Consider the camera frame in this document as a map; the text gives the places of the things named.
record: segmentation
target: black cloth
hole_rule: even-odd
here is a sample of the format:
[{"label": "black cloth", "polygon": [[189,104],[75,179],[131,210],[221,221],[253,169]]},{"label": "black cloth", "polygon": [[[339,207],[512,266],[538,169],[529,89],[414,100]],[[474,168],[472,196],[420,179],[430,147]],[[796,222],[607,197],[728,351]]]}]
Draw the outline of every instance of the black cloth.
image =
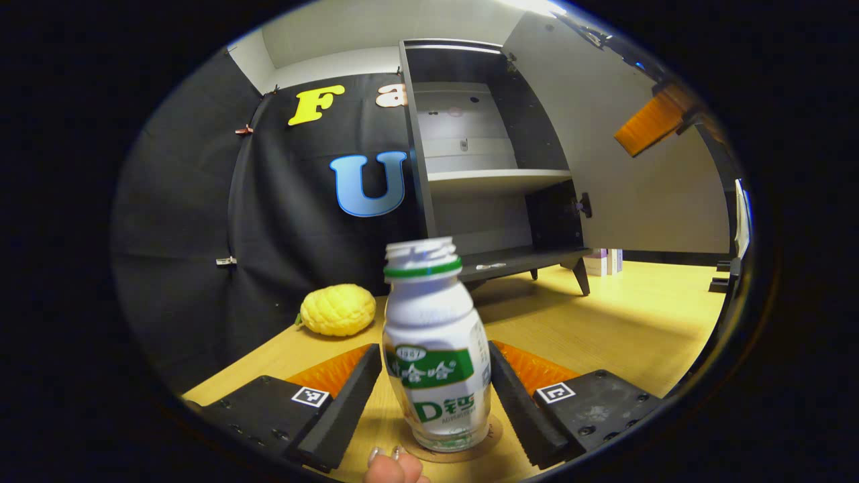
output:
[{"label": "black cloth", "polygon": [[[395,74],[259,93],[219,53],[155,110],[132,147],[113,207],[112,257],[126,320],[182,393],[283,331],[311,290],[355,283],[374,295],[389,242],[419,237],[411,161],[405,198],[378,217],[338,205],[329,163],[363,155],[363,191],[387,190],[375,156],[408,149],[405,107],[379,107]],[[299,92],[343,85],[322,118],[287,126]],[[241,138],[235,130],[250,124]],[[230,255],[236,266],[218,267]]]}]

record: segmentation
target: blue letter u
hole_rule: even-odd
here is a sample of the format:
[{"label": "blue letter u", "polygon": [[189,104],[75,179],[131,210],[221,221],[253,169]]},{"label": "blue letter u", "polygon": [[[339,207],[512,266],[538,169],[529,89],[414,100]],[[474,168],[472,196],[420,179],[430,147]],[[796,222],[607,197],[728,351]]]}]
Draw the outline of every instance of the blue letter u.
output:
[{"label": "blue letter u", "polygon": [[393,211],[405,196],[405,158],[403,151],[386,151],[376,156],[376,161],[385,165],[387,178],[387,193],[379,198],[367,198],[364,194],[361,167],[367,164],[366,156],[343,156],[332,161],[329,166],[335,173],[340,208],[356,217],[378,217]]}]

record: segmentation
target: yellow letter f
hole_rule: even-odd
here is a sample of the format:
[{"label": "yellow letter f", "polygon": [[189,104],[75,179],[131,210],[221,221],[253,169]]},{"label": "yellow letter f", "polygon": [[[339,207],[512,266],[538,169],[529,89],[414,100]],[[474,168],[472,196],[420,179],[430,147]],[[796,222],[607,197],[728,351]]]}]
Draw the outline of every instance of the yellow letter f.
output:
[{"label": "yellow letter f", "polygon": [[301,124],[322,118],[322,113],[316,112],[316,107],[327,109],[334,102],[332,94],[341,95],[346,92],[346,89],[341,86],[324,87],[321,89],[306,90],[298,93],[295,97],[298,98],[298,108],[295,110],[295,116],[289,120],[289,125]]}]

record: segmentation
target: fingernail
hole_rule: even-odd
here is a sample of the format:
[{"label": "fingernail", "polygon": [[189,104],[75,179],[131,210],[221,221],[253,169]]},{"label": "fingernail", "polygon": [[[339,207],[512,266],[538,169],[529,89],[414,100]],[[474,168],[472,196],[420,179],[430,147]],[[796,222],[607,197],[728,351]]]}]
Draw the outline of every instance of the fingernail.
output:
[{"label": "fingernail", "polygon": [[405,448],[403,448],[400,445],[394,446],[393,449],[391,450],[391,458],[393,458],[394,461],[397,461],[399,459],[399,452],[400,451],[405,453]]},{"label": "fingernail", "polygon": [[374,446],[373,450],[370,451],[370,458],[367,460],[367,468],[370,468],[370,464],[373,462],[376,455],[384,455],[384,454],[385,454],[384,449],[379,448],[378,446]]}]

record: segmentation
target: bottle base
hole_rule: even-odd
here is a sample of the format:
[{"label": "bottle base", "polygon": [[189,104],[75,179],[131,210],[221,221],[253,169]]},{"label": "bottle base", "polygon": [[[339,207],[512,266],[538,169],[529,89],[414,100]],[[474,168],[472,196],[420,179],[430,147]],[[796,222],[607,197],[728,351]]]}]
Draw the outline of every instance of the bottle base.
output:
[{"label": "bottle base", "polygon": [[441,439],[428,439],[427,437],[421,436],[413,429],[411,434],[414,435],[418,444],[430,451],[435,451],[436,453],[456,453],[459,451],[465,451],[466,449],[471,449],[478,444],[481,444],[483,440],[486,439],[486,435],[489,434],[489,421],[486,422],[483,428],[476,431],[470,431],[465,434],[457,434]]}]

